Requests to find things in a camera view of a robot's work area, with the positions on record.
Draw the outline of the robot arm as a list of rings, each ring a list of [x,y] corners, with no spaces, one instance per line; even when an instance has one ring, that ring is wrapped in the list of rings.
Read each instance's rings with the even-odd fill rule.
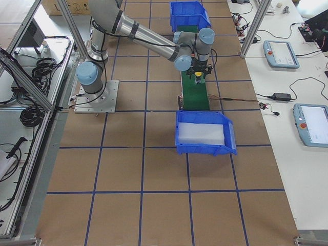
[[[182,108],[208,110],[204,80],[213,69],[208,59],[215,32],[202,5],[197,1],[170,3],[174,36],[168,40],[125,15],[121,4],[121,1],[89,1],[92,15],[89,59],[76,71],[86,102],[98,107],[110,93],[101,76],[108,60],[105,41],[111,36],[129,39],[173,62],[182,75]]]

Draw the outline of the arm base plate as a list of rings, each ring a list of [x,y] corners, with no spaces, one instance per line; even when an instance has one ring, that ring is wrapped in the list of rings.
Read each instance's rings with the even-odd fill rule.
[[[79,96],[74,107],[75,113],[114,113],[116,109],[117,93],[119,87],[118,80],[106,81],[104,90],[96,94],[88,94],[80,86]]]

